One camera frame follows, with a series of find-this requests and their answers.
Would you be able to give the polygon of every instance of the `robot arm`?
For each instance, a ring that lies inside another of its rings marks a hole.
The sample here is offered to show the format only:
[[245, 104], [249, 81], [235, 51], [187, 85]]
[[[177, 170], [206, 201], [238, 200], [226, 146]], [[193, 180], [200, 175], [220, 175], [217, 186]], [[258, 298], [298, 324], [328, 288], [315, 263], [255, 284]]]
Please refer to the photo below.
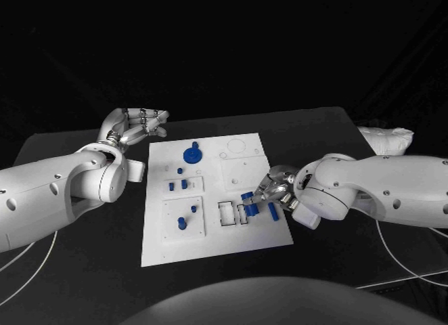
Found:
[[245, 205], [269, 200], [315, 229], [356, 209], [380, 221], [448, 228], [448, 160], [328, 154], [302, 169], [275, 166]]
[[125, 182], [141, 182], [144, 163], [128, 160], [128, 146], [164, 137], [167, 111], [115, 109], [98, 141], [73, 154], [0, 171], [0, 253], [22, 247], [75, 222], [105, 202], [115, 202]]

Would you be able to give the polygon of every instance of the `table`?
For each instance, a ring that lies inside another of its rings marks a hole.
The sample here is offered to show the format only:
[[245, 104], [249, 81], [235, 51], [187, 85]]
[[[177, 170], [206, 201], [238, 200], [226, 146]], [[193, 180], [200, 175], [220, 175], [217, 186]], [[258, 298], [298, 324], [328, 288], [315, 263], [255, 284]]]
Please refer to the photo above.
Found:
[[[168, 136], [135, 144], [127, 158], [147, 163], [148, 143], [259, 133], [271, 166], [302, 167], [327, 153], [357, 160], [374, 155], [343, 108], [317, 108], [206, 118], [166, 124]], [[98, 129], [34, 134], [14, 165], [75, 152]], [[380, 242], [374, 220], [351, 210], [343, 221], [310, 230], [288, 215], [295, 244], [178, 263], [141, 267], [147, 179], [127, 184], [104, 204], [59, 230], [47, 262], [20, 294], [0, 307], [0, 324], [118, 324], [163, 299], [200, 286], [253, 276], [298, 276], [354, 287], [410, 278]], [[428, 229], [382, 223], [389, 247], [420, 275], [448, 271], [448, 256]], [[40, 240], [0, 273], [0, 301], [23, 285], [50, 247]], [[0, 266], [22, 251], [0, 254]]]

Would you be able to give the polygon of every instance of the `white cloth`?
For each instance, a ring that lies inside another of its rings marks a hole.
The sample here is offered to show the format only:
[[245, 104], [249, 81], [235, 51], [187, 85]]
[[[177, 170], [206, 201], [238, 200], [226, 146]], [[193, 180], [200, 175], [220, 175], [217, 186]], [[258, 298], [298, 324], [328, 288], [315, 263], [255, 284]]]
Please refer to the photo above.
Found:
[[413, 140], [413, 132], [402, 127], [380, 129], [379, 127], [358, 127], [358, 130], [379, 155], [402, 156]]

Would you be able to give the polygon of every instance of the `robotic hand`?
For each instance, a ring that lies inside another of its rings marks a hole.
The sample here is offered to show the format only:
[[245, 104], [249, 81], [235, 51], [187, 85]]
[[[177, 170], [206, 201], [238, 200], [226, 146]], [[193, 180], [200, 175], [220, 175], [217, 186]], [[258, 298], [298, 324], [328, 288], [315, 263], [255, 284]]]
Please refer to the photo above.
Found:
[[167, 136], [168, 112], [115, 109], [98, 141], [73, 154], [0, 171], [0, 252], [40, 240], [141, 182], [145, 164], [127, 160], [128, 147], [147, 136]]
[[243, 205], [271, 201], [297, 222], [318, 227], [356, 209], [376, 220], [448, 228], [448, 159], [327, 154], [302, 169], [275, 166]]

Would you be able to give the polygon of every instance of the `white cable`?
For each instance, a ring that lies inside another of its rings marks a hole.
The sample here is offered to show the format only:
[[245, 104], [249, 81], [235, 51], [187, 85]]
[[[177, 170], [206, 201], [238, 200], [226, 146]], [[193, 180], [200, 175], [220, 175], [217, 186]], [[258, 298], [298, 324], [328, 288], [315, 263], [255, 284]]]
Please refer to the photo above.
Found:
[[9, 267], [9, 265], [23, 256], [23, 254], [27, 252], [27, 250], [32, 248], [34, 243], [29, 245], [26, 250], [16, 256], [16, 258], [0, 268], [0, 272], [4, 271], [4, 269]]
[[397, 262], [397, 264], [403, 267], [403, 269], [410, 273], [413, 274], [418, 278], [420, 278], [423, 281], [426, 282], [430, 282], [432, 284], [436, 284], [438, 286], [445, 286], [448, 287], [448, 284], [443, 284], [443, 283], [438, 283], [435, 281], [430, 281], [429, 279], [425, 279], [419, 274], [415, 274], [403, 265], [402, 265], [402, 262], [396, 259], [394, 255], [392, 254], [392, 251], [389, 250], [389, 247], [386, 245], [386, 241], [384, 241], [384, 238], [383, 238], [383, 234], [382, 234], [382, 229], [380, 229], [380, 223], [377, 222], [377, 232], [380, 233], [380, 237], [382, 237], [382, 241], [383, 241], [383, 244], [384, 244], [384, 247], [386, 247], [386, 250], [387, 250], [387, 253], [392, 255], [392, 258], [394, 259], [394, 261]]
[[433, 230], [439, 235], [445, 236], [448, 238], [448, 235], [439, 232], [435, 228], [429, 228], [429, 230]]
[[20, 289], [14, 292], [14, 294], [11, 294], [11, 296], [0, 303], [0, 307], [13, 299], [13, 296], [23, 290], [23, 288], [26, 287], [26, 285], [30, 283], [30, 281], [33, 280], [33, 277], [37, 275], [43, 265], [45, 265], [45, 262], [47, 260], [47, 257], [50, 256], [50, 251], [53, 249], [53, 246], [55, 246], [55, 241], [56, 241], [56, 236], [58, 236], [58, 232], [55, 232], [55, 237], [53, 237], [53, 242], [50, 243], [50, 249], [47, 251], [47, 254], [46, 254], [46, 257], [45, 257], [45, 260], [40, 264], [40, 267], [37, 268], [36, 272], [33, 273], [29, 281], [24, 283], [24, 285], [22, 285]]

